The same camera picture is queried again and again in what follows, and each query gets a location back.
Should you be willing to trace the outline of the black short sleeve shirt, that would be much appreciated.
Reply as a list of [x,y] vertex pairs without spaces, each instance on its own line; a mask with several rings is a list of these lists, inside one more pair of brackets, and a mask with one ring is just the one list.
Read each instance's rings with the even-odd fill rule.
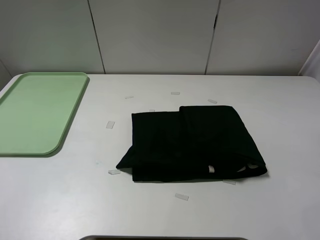
[[231,106],[134,113],[131,123],[132,145],[116,168],[130,169],[134,182],[233,180],[268,171]]

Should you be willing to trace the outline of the green plastic tray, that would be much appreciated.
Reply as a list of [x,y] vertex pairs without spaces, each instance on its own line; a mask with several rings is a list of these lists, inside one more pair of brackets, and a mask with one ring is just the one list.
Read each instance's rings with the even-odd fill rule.
[[48,156],[64,142],[89,77],[83,72],[29,72],[0,98],[0,155]]

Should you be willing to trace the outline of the clear tape piece left middle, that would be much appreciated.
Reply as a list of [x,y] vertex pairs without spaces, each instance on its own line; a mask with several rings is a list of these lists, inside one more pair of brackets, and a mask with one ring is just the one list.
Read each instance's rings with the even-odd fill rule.
[[114,125],[115,125],[114,121],[108,121],[107,124],[106,124],[106,128],[107,129],[113,129]]

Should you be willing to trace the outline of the clear tape piece far right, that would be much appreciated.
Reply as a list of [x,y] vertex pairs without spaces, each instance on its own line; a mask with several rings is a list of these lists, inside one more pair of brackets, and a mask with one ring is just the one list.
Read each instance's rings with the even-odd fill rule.
[[217,104],[217,103],[218,103],[217,101],[215,101],[215,100],[213,100],[213,99],[208,99],[207,101],[210,102],[210,103],[212,103],[212,104]]

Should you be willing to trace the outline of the clear tape piece front left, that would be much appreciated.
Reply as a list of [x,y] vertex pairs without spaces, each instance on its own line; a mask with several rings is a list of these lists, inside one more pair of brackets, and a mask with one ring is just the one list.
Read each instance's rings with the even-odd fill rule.
[[112,169],[112,170],[109,170],[109,171],[108,171],[108,174],[109,174],[109,175],[112,175],[112,176],[118,175],[118,174],[120,174],[120,173],[121,173],[121,171],[120,171],[119,169]]

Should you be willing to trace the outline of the clear tape piece near front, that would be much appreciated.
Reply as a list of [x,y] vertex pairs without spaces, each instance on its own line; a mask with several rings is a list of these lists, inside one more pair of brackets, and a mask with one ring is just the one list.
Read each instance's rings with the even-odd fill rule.
[[183,194],[180,194],[180,193],[176,193],[175,197],[178,198],[178,199],[184,200],[184,201],[188,201],[189,200],[189,196],[188,195],[183,195]]

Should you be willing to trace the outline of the clear tape piece front right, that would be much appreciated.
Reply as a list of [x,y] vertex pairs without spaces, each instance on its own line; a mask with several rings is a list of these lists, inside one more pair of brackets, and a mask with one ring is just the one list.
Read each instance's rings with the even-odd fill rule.
[[226,184],[230,184],[230,185],[236,185],[236,181],[234,181],[234,180],[229,180],[229,179],[224,179],[223,181],[222,181],[223,183],[226,183]]

